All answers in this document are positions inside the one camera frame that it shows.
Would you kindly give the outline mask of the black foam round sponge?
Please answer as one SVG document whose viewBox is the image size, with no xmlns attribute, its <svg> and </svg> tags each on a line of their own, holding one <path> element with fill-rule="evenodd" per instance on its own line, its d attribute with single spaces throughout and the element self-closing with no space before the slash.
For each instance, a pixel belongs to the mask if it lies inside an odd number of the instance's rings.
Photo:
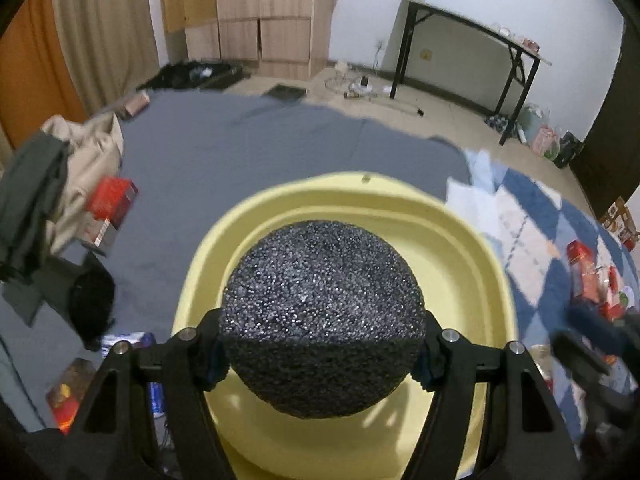
<svg viewBox="0 0 640 480">
<path fill-rule="evenodd" d="M 229 276 L 220 332 L 232 370 L 297 418 L 346 417 L 389 396 L 425 337 L 422 290 L 381 237 L 302 221 L 251 247 Z"/>
</svg>

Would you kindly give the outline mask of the blue snack bag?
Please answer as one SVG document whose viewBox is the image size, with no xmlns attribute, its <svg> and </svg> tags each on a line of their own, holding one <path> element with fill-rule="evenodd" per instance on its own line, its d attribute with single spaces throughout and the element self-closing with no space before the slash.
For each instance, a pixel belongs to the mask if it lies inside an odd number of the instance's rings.
<svg viewBox="0 0 640 480">
<path fill-rule="evenodd" d="M 151 332 L 132 332 L 132 333 L 114 333 L 107 334 L 101 339 L 101 354 L 105 358 L 108 352 L 119 341 L 127 341 L 134 349 L 152 348 L 156 345 L 156 338 Z M 142 374 L 148 380 L 148 393 L 151 404 L 151 412 L 154 418 L 160 418 L 165 415 L 166 402 L 164 389 L 160 382 L 151 382 L 151 378 L 157 378 L 158 372 L 152 372 L 152 367 L 156 362 L 151 359 L 149 352 L 146 352 L 138 361 L 142 369 Z"/>
</svg>

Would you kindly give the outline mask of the red gift box pile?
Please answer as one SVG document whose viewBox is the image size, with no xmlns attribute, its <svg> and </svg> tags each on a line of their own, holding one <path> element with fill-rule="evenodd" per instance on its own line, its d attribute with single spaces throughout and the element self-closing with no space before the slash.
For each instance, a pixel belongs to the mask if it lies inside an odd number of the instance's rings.
<svg viewBox="0 0 640 480">
<path fill-rule="evenodd" d="M 615 266 L 598 266 L 593 251 L 580 240 L 570 242 L 566 254 L 574 304 L 590 307 L 611 322 L 637 311 L 634 292 L 622 285 Z"/>
</svg>

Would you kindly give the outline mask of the dark book orange cover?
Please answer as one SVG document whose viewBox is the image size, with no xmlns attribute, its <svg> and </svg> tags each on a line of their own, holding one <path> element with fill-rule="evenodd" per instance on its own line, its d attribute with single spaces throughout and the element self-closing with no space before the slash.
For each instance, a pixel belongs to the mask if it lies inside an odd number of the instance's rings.
<svg viewBox="0 0 640 480">
<path fill-rule="evenodd" d="M 62 434 L 68 434 L 70 431 L 94 374 L 96 369 L 90 361 L 77 358 L 62 371 L 58 380 L 48 389 L 47 404 Z"/>
</svg>

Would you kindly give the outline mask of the blue white checkered rug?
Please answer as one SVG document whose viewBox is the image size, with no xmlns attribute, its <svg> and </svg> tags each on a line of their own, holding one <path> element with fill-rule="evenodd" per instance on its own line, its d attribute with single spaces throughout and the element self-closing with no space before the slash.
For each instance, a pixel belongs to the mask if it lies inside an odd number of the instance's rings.
<svg viewBox="0 0 640 480">
<path fill-rule="evenodd" d="M 628 250 L 589 214 L 538 180 L 492 160 L 463 153 L 469 183 L 451 177 L 446 203 L 477 228 L 503 265 L 514 302 L 518 338 L 547 379 L 573 441 L 586 424 L 584 393 L 551 354 L 572 296 L 566 248 L 579 240 L 597 266 L 615 268 L 624 306 L 639 307 L 638 272 Z"/>
</svg>

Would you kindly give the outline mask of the yellow plastic basin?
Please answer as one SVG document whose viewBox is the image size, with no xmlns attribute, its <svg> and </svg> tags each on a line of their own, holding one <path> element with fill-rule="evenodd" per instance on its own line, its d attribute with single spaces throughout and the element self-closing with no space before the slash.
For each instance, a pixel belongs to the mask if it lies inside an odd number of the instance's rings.
<svg viewBox="0 0 640 480">
<path fill-rule="evenodd" d="M 427 326 L 502 348 L 518 336 L 489 244 L 443 203 L 374 174 L 244 200 L 211 229 L 176 330 L 222 316 L 231 370 L 205 400 L 240 479 L 398 479 L 431 393 Z"/>
</svg>

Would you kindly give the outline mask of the dark brown door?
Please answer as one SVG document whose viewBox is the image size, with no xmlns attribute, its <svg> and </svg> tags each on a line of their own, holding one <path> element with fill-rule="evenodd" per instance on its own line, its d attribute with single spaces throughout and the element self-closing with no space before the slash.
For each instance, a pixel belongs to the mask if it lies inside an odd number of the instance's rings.
<svg viewBox="0 0 640 480">
<path fill-rule="evenodd" d="M 631 198 L 639 185 L 639 55 L 639 32 L 628 26 L 608 94 L 570 163 L 598 218 L 618 198 Z"/>
</svg>

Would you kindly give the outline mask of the pink plastic bag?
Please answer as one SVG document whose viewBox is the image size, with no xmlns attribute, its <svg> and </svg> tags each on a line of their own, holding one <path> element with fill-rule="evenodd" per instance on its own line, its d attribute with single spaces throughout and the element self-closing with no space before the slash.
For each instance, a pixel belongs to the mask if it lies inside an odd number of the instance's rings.
<svg viewBox="0 0 640 480">
<path fill-rule="evenodd" d="M 535 154 L 549 160 L 555 160 L 560 150 L 558 135 L 552 128 L 542 126 L 538 129 L 530 147 Z"/>
</svg>

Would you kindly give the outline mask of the red cigarette carton on sheet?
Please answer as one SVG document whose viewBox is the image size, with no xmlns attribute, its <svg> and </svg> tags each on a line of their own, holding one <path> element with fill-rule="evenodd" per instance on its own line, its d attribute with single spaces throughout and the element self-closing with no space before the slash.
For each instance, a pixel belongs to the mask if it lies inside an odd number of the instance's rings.
<svg viewBox="0 0 640 480">
<path fill-rule="evenodd" d="M 138 196 L 134 182 L 120 177 L 103 178 L 86 203 L 77 238 L 92 252 L 107 256 L 122 222 Z"/>
</svg>

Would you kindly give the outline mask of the dark green garment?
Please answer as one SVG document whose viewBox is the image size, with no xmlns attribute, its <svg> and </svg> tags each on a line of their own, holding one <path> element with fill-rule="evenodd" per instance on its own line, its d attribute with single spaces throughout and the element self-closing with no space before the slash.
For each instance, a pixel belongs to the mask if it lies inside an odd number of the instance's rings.
<svg viewBox="0 0 640 480">
<path fill-rule="evenodd" d="M 67 179 L 68 143 L 39 131 L 1 177 L 1 281 L 4 300 L 32 325 L 42 297 L 32 274 L 49 255 L 47 222 Z"/>
</svg>

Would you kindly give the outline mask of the beige jacket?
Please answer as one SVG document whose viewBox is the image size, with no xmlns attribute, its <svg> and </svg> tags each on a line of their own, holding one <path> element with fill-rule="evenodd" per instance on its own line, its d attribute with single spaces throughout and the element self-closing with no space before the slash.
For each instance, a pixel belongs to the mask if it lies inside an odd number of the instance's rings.
<svg viewBox="0 0 640 480">
<path fill-rule="evenodd" d="M 74 238 L 85 206 L 105 177 L 119 172 L 124 154 L 124 138 L 113 112 L 78 124 L 60 115 L 50 117 L 41 127 L 44 133 L 67 143 L 67 179 L 58 204 L 46 223 L 46 243 L 57 255 Z"/>
</svg>

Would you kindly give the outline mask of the black folding table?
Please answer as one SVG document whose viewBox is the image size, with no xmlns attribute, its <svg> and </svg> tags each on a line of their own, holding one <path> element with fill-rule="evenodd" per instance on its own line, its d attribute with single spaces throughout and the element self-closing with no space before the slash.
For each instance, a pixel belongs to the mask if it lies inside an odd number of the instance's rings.
<svg viewBox="0 0 640 480">
<path fill-rule="evenodd" d="M 398 1 L 390 97 L 402 86 L 422 89 L 488 118 L 503 117 L 499 143 L 517 139 L 518 115 L 544 62 L 535 47 L 425 0 Z"/>
</svg>

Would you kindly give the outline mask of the grey bed sheet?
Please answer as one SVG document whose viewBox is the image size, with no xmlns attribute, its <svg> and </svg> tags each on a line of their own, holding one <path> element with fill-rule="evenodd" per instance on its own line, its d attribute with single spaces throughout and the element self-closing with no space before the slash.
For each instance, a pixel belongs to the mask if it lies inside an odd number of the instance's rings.
<svg viewBox="0 0 640 480">
<path fill-rule="evenodd" d="M 319 174 L 363 171 L 444 198 L 469 183 L 461 150 L 325 106 L 213 91 L 163 91 L 122 124 L 120 173 L 139 194 L 105 269 L 115 282 L 116 335 L 166 340 L 194 252 L 230 208 Z"/>
</svg>

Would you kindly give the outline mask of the white power strip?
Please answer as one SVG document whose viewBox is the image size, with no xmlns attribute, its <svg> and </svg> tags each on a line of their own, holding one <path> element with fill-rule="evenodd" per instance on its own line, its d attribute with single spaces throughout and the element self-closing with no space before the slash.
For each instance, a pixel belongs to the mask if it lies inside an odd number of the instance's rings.
<svg viewBox="0 0 640 480">
<path fill-rule="evenodd" d="M 359 76 L 351 81 L 343 92 L 345 99 L 389 98 L 391 86 L 375 87 L 368 76 Z"/>
</svg>

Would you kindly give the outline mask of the black open case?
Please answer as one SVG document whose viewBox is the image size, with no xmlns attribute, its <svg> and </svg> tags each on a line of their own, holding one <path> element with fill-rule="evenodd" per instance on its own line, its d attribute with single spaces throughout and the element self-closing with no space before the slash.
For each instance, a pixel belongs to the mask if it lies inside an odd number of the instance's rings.
<svg viewBox="0 0 640 480">
<path fill-rule="evenodd" d="M 180 61 L 164 65 L 137 90 L 224 90 L 247 77 L 238 63 L 223 60 Z"/>
</svg>

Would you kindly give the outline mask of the beige curtain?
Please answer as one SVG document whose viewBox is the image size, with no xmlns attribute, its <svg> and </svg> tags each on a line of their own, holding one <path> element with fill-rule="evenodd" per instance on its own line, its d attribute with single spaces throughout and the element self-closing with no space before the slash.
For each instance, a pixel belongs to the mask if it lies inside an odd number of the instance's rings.
<svg viewBox="0 0 640 480">
<path fill-rule="evenodd" d="M 156 74 L 149 0 L 52 0 L 70 79 L 92 115 Z"/>
</svg>

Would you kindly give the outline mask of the wooden wardrobe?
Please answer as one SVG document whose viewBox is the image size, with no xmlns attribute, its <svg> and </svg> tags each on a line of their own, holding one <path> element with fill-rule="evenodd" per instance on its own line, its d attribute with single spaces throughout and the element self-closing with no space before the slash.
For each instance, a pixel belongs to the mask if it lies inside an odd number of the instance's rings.
<svg viewBox="0 0 640 480">
<path fill-rule="evenodd" d="M 329 63 L 336 0 L 149 0 L 158 58 L 231 60 L 308 80 Z"/>
</svg>

